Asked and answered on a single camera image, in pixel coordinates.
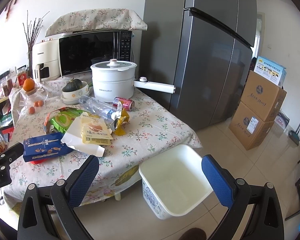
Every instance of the brown cardboard box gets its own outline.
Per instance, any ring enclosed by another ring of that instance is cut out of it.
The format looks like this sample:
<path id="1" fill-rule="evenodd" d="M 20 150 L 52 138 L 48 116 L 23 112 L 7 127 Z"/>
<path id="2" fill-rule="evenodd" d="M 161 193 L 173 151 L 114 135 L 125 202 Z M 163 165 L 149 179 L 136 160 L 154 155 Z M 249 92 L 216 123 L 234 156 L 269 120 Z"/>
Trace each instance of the brown cardboard box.
<path id="1" fill-rule="evenodd" d="M 242 143 L 244 148 L 250 150 L 262 143 L 273 124 L 273 121 L 264 122 L 249 107 L 240 102 L 229 125 L 229 129 Z"/>
<path id="2" fill-rule="evenodd" d="M 287 92 L 271 81 L 250 71 L 241 101 L 263 121 L 273 121 Z"/>

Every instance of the plastic bin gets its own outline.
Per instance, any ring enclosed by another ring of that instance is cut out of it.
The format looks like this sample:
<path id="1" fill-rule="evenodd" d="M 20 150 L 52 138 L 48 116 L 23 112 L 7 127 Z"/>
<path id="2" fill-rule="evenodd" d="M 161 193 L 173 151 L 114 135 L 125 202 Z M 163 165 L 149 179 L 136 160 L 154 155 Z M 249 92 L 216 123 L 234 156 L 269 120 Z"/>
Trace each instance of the plastic bin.
<path id="1" fill-rule="evenodd" d="M 191 147 L 179 144 L 139 166 L 143 197 L 158 218 L 186 215 L 213 191 L 201 161 Z"/>

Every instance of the white wall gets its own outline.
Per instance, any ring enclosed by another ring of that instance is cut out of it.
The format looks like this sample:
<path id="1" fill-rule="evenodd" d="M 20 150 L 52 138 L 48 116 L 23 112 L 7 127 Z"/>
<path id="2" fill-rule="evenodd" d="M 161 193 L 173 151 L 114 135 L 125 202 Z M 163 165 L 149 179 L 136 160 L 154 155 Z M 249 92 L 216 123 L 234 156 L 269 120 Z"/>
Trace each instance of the white wall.
<path id="1" fill-rule="evenodd" d="M 127 8 L 134 10 L 143 18 L 145 0 L 18 0 L 5 22 L 6 12 L 0 15 L 0 74 L 13 66 L 27 64 L 27 44 L 22 23 L 42 17 L 43 28 L 37 42 L 44 39 L 45 30 L 63 14 L 92 8 Z M 140 55 L 141 31 L 133 32 L 133 52 L 138 64 Z"/>
<path id="2" fill-rule="evenodd" d="M 300 12 L 294 5 L 282 0 L 257 0 L 257 9 L 265 13 L 260 56 L 287 68 L 283 83 L 287 96 L 282 110 L 290 118 L 289 125 L 296 129 L 300 122 Z"/>

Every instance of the brown slipper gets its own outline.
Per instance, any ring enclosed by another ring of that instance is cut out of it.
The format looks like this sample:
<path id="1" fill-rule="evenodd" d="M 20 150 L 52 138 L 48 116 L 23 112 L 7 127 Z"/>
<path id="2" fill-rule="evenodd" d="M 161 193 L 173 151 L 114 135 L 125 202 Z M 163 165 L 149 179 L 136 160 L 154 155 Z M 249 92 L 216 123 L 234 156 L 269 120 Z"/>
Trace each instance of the brown slipper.
<path id="1" fill-rule="evenodd" d="M 205 231 L 200 228 L 191 228 L 186 231 L 179 240 L 207 240 Z"/>

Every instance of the green pumpkin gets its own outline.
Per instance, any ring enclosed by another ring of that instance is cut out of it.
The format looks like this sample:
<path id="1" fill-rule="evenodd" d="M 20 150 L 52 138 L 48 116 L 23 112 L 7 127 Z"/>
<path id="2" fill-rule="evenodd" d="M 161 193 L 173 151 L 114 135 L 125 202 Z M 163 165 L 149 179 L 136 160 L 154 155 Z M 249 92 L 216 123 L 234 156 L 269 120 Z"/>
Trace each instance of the green pumpkin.
<path id="1" fill-rule="evenodd" d="M 72 79 L 68 84 L 62 89 L 62 92 L 73 92 L 83 88 L 82 81 L 80 79 Z"/>

